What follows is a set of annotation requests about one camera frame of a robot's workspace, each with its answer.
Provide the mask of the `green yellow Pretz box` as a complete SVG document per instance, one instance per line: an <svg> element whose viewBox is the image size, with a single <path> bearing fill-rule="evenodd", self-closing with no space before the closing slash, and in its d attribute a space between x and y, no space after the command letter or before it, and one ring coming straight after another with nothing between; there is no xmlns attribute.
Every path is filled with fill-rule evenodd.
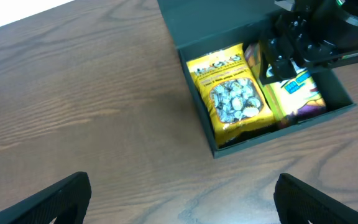
<svg viewBox="0 0 358 224"><path fill-rule="evenodd" d="M295 65L295 78L264 85L259 75L259 44L250 44L244 56L281 129L326 112L326 103L307 69Z"/></svg>

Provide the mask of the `black gift box with lid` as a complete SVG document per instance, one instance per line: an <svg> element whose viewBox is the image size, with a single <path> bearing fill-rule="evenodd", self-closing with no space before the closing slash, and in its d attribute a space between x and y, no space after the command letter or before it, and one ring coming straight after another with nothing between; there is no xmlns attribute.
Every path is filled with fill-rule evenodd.
<svg viewBox="0 0 358 224"><path fill-rule="evenodd" d="M214 158L329 121L355 107L355 103L333 71L314 73L312 77L327 105L325 113L284 129L271 126L249 134L244 133L224 147L218 147L209 113L191 79L186 62L240 42L249 44L257 41L260 33L272 25L273 19L280 15L283 9L273 1L158 0L158 4L174 41Z"/></svg>

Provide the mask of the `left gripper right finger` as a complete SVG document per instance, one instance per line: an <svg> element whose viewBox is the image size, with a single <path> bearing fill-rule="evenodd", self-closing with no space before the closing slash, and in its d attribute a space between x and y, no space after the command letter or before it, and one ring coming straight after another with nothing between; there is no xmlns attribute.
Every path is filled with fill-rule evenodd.
<svg viewBox="0 0 358 224"><path fill-rule="evenodd" d="M282 173L273 194L282 224L358 224L358 212L304 183Z"/></svg>

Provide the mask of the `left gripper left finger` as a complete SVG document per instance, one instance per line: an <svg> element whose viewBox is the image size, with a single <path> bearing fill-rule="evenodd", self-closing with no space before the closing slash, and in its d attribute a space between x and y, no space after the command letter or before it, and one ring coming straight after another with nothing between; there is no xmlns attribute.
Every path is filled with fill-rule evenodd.
<svg viewBox="0 0 358 224"><path fill-rule="evenodd" d="M86 172L75 172L23 201L0 211L0 224L82 224L91 198Z"/></svg>

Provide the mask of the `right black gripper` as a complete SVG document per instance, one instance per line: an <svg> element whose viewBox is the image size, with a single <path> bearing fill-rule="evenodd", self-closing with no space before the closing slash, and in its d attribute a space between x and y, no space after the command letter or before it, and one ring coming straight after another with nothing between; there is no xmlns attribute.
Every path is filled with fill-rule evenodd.
<svg viewBox="0 0 358 224"><path fill-rule="evenodd" d="M358 63L358 11L284 12L259 39L263 85Z"/></svg>

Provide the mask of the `yellow Hacks candy bag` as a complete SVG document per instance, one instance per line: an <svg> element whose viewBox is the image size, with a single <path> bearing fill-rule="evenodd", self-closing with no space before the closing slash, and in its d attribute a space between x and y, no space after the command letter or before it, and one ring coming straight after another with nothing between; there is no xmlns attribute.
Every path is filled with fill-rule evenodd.
<svg viewBox="0 0 358 224"><path fill-rule="evenodd" d="M187 61L186 65L208 110L218 146L244 132L275 124L246 62L242 43Z"/></svg>

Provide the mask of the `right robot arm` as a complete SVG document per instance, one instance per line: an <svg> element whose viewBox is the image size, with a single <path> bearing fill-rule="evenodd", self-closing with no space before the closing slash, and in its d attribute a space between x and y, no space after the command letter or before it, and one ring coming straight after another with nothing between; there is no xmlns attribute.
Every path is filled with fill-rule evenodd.
<svg viewBox="0 0 358 224"><path fill-rule="evenodd" d="M358 0L275 1L284 11L259 39L262 84L358 63Z"/></svg>

